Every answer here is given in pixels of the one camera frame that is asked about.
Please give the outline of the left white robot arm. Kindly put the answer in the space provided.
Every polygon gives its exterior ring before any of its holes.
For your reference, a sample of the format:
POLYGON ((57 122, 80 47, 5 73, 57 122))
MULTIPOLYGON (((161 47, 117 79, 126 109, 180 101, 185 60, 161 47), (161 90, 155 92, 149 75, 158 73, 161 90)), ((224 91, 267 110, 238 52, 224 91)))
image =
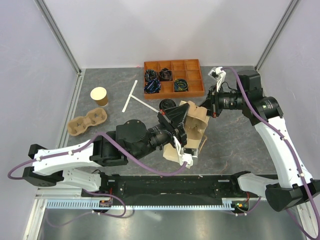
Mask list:
POLYGON ((114 167, 129 161, 162 177, 180 174, 193 165, 193 157, 184 152, 187 144, 185 123, 190 105, 184 103, 158 112, 158 124, 147 128, 138 119, 118 125, 114 131, 98 132, 91 140, 58 149, 43 149, 34 144, 29 149, 33 163, 25 167, 22 179, 37 187, 53 187, 57 183, 106 196, 110 185, 99 173, 81 171, 80 167, 114 167), (140 161, 141 158, 170 144, 175 148, 180 168, 160 172, 140 161))

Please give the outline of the kraft paper bag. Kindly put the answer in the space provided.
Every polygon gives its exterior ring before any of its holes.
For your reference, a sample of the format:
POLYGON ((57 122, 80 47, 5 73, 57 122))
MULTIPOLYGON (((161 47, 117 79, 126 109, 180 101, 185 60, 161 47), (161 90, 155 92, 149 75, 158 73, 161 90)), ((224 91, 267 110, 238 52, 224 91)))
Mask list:
MULTIPOLYGON (((198 155, 204 145, 204 143, 207 140, 207 136, 204 132, 196 132, 193 130, 187 130, 186 127, 184 127, 187 134, 187 144, 184 146, 184 148, 192 148, 196 152, 194 153, 193 157, 193 165, 198 162, 198 155)), ((164 146, 163 149, 163 157, 168 160, 175 163, 179 163, 178 156, 176 149, 172 147, 170 143, 164 146)))

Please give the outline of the cardboard cup carrier tray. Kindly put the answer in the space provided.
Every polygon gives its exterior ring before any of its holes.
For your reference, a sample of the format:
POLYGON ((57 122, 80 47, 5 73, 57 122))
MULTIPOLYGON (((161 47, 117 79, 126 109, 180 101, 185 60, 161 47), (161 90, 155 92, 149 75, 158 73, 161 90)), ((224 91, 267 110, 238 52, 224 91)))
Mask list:
POLYGON ((185 128, 187 131, 195 131, 203 133, 208 127, 209 118, 207 109, 203 106, 197 106, 193 101, 181 101, 180 105, 188 104, 185 128))

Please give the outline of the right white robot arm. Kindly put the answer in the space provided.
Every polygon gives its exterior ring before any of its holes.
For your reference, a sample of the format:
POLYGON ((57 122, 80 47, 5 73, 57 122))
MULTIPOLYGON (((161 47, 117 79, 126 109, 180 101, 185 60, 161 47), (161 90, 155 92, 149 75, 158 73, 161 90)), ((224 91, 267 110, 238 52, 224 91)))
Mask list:
POLYGON ((313 178, 297 154, 283 111, 274 97, 264 95, 260 74, 255 70, 236 72, 236 88, 229 92, 223 89, 227 75, 224 67, 214 67, 208 75, 216 83, 201 104, 207 115, 217 118, 223 110, 241 110, 262 138, 277 174, 277 179, 270 179, 249 171, 236 173, 229 184, 230 193, 235 197, 253 193, 265 198, 277 212, 319 195, 320 181, 313 178))

